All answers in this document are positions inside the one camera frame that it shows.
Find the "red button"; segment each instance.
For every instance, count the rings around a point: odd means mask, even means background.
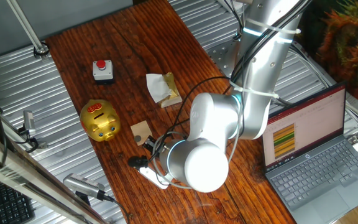
[[[98,60],[98,62],[96,62],[96,66],[98,68],[104,68],[106,67],[106,62],[104,60]]]

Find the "laptop touchpad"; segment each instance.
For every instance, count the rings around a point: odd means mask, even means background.
[[[349,209],[336,190],[318,197],[312,203],[314,209],[324,222],[330,221],[330,219]]]

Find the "black keyboard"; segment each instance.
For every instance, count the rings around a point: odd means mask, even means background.
[[[30,198],[0,183],[0,224],[25,223],[34,218]]]
[[[358,155],[344,142],[308,159],[271,179],[290,207],[297,207],[309,197],[325,193],[335,183],[346,184],[358,169]]]

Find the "laptop screen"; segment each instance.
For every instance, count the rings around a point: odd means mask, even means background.
[[[345,84],[338,84],[269,117],[262,136],[266,171],[342,135],[345,98]]]

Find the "cable tie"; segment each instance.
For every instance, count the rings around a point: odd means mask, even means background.
[[[270,26],[268,24],[264,24],[263,22],[255,21],[255,20],[250,19],[250,18],[247,18],[246,21],[248,21],[248,22],[250,22],[252,24],[267,28],[267,29],[271,29],[271,30],[274,30],[274,31],[277,31],[277,32],[284,33],[284,34],[300,34],[301,33],[300,29],[296,29],[296,30],[280,29],[280,28],[277,28],[277,27],[274,27],[274,26]]]
[[[243,88],[243,87],[233,83],[231,80],[230,80],[230,84],[234,87],[234,90],[236,90],[236,91],[252,93],[252,94],[256,94],[256,95],[260,95],[260,96],[269,96],[269,97],[273,97],[275,99],[279,99],[279,97],[280,97],[275,92],[273,92],[273,93],[264,93],[264,92],[257,91],[257,90],[251,90],[249,88]]]

